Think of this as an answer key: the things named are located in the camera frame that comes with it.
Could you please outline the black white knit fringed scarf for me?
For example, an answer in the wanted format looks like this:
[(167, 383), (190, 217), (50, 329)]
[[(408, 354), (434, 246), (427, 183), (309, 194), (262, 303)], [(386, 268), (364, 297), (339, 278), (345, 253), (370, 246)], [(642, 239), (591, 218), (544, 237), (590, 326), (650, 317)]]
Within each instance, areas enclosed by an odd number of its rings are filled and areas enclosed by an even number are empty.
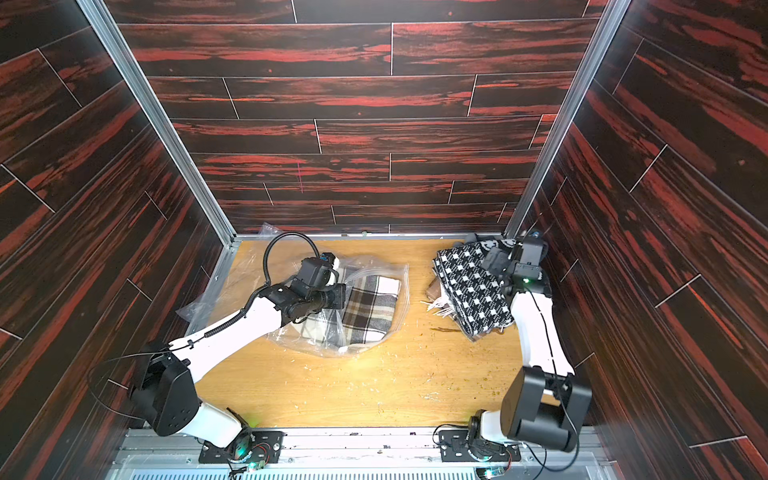
[(508, 243), (478, 237), (474, 242), (439, 250), (433, 259), (441, 296), (446, 298), (454, 321), (471, 341), (514, 324), (500, 280), (482, 267), (491, 249), (502, 246)]

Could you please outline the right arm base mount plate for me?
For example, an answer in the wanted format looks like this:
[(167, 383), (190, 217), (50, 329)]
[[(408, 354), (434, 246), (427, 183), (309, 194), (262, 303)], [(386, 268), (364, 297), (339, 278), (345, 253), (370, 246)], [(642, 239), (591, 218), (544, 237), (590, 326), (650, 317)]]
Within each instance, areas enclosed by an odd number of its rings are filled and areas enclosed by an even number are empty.
[(521, 461), (517, 446), (487, 441), (468, 427), (441, 425), (433, 432), (441, 460), (447, 463), (516, 463)]

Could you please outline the clear plastic vacuum bag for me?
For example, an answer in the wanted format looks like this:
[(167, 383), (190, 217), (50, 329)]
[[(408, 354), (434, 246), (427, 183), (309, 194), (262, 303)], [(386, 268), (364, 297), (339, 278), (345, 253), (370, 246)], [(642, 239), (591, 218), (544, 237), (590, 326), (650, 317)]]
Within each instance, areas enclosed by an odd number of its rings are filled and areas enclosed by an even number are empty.
[(245, 305), (205, 329), (170, 344), (194, 358), (204, 352), (228, 357), (272, 337), (319, 356), (369, 350), (401, 326), (409, 305), (408, 268), (371, 255), (338, 257), (310, 242), (311, 256), (293, 275), (264, 279)]

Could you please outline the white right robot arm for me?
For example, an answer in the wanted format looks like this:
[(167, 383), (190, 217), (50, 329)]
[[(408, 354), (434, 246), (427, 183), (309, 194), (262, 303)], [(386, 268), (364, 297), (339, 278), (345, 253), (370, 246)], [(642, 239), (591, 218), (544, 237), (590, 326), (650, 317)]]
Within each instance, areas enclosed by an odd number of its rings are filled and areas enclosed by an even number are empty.
[(481, 268), (500, 283), (520, 337), (523, 365), (497, 411), (470, 419), (467, 444), (482, 461), (527, 442), (553, 451), (578, 448), (592, 390), (575, 375), (553, 319), (553, 294), (541, 262), (547, 243), (537, 237), (483, 240)]

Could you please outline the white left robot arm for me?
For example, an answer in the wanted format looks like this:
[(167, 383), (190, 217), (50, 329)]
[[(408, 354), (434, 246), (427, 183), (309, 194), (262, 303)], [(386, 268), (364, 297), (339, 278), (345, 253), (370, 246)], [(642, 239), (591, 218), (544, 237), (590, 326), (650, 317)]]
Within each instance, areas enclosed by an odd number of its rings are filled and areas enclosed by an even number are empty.
[(346, 285), (331, 253), (302, 260), (298, 272), (254, 291), (243, 308), (164, 346), (147, 346), (129, 388), (137, 416), (161, 436), (194, 436), (232, 458), (250, 451), (251, 428), (240, 416), (198, 395), (196, 383), (253, 341), (325, 309), (341, 309)]

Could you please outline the grey brown tartan scarf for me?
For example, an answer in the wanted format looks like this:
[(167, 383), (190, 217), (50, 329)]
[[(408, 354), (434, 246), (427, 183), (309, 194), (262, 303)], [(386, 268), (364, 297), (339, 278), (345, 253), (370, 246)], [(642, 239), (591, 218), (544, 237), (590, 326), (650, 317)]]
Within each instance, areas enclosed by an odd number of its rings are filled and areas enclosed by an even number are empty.
[(293, 324), (299, 338), (319, 355), (363, 352), (385, 341), (400, 326), (400, 279), (354, 274), (346, 286), (342, 309), (326, 309)]

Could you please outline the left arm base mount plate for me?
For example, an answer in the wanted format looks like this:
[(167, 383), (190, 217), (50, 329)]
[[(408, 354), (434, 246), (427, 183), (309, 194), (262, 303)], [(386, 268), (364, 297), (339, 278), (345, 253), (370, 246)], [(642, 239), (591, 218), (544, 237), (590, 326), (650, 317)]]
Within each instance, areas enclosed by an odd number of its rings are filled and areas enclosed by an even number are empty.
[(285, 433), (279, 430), (250, 430), (238, 434), (226, 447), (220, 448), (209, 441), (202, 445), (200, 464), (266, 465), (277, 463), (283, 447)]

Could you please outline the brown plaid scarf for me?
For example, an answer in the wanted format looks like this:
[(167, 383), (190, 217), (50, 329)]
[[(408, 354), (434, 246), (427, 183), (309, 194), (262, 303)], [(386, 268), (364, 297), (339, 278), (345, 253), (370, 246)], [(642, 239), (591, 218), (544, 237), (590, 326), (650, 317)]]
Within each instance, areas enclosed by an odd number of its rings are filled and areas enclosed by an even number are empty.
[(442, 296), (440, 279), (435, 276), (425, 290), (425, 297), (429, 303), (438, 300)]

